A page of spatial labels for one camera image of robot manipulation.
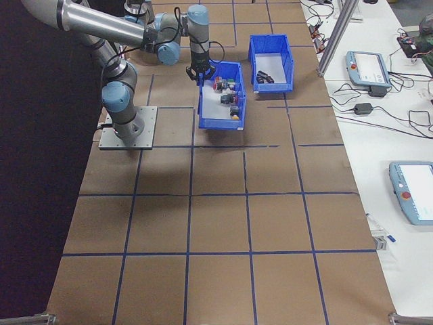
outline metal bracket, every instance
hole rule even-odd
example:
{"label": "metal bracket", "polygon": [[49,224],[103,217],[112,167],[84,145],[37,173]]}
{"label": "metal bracket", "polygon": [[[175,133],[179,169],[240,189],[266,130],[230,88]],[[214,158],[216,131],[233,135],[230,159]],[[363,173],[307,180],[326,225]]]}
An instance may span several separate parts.
{"label": "metal bracket", "polygon": [[0,320],[0,325],[54,325],[55,321],[54,315],[36,315]]}
{"label": "metal bracket", "polygon": [[406,317],[396,313],[388,315],[391,325],[407,324],[407,325],[433,325],[432,317]]}
{"label": "metal bracket", "polygon": [[[137,106],[137,114],[144,120],[144,130],[136,138],[124,141],[117,137],[112,127],[106,127],[102,130],[99,141],[100,150],[151,150],[154,145],[156,115],[158,108],[156,106]],[[105,124],[111,124],[110,115],[107,115]]]}

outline blue storage bin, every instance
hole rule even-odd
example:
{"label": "blue storage bin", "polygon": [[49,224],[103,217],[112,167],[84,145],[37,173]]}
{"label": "blue storage bin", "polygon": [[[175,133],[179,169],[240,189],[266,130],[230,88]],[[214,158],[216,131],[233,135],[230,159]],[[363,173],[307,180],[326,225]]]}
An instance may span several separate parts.
{"label": "blue storage bin", "polygon": [[[216,130],[243,130],[246,111],[246,92],[241,65],[238,62],[222,61],[216,65],[215,73],[210,80],[205,80],[200,85],[200,96],[198,101],[199,123],[201,129]],[[230,106],[220,104],[220,94],[215,93],[213,84],[215,77],[233,79],[239,107],[239,120],[230,117]]]}
{"label": "blue storage bin", "polygon": [[[254,93],[286,93],[293,90],[294,61],[287,35],[250,35],[248,59],[252,67]],[[275,83],[257,83],[259,70],[269,74]]]}

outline power adapter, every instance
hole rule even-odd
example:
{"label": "power adapter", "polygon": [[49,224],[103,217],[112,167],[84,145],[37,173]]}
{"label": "power adapter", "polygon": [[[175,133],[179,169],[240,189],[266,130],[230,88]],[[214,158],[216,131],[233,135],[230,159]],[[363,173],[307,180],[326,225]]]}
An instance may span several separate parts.
{"label": "power adapter", "polygon": [[353,112],[355,112],[356,115],[368,115],[372,110],[373,106],[370,103],[356,104],[353,108]]}

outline robotic arm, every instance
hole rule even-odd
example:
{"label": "robotic arm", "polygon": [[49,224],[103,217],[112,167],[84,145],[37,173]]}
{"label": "robotic arm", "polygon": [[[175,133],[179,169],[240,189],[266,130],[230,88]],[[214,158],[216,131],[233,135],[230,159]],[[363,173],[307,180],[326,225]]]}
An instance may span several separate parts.
{"label": "robotic arm", "polygon": [[116,137],[125,143],[134,142],[145,129],[143,117],[133,105],[137,72],[107,41],[156,53],[163,64],[172,65],[179,59],[181,36],[189,36],[191,66],[187,74],[191,80],[199,85],[214,73],[209,58],[208,10],[203,5],[192,5],[184,14],[178,10],[178,14],[155,15],[151,1],[126,0],[125,12],[132,22],[91,9],[87,0],[21,1],[41,22],[78,32],[81,43],[93,51],[103,67],[104,106]]}

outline touchscreen display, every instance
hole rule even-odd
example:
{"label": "touchscreen display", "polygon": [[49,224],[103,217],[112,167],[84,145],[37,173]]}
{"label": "touchscreen display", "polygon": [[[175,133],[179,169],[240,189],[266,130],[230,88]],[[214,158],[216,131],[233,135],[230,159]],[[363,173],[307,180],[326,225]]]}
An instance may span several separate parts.
{"label": "touchscreen display", "polygon": [[354,53],[354,55],[361,81],[386,83],[379,56],[366,53]]}
{"label": "touchscreen display", "polygon": [[433,220],[433,168],[431,165],[400,165],[419,220]]}

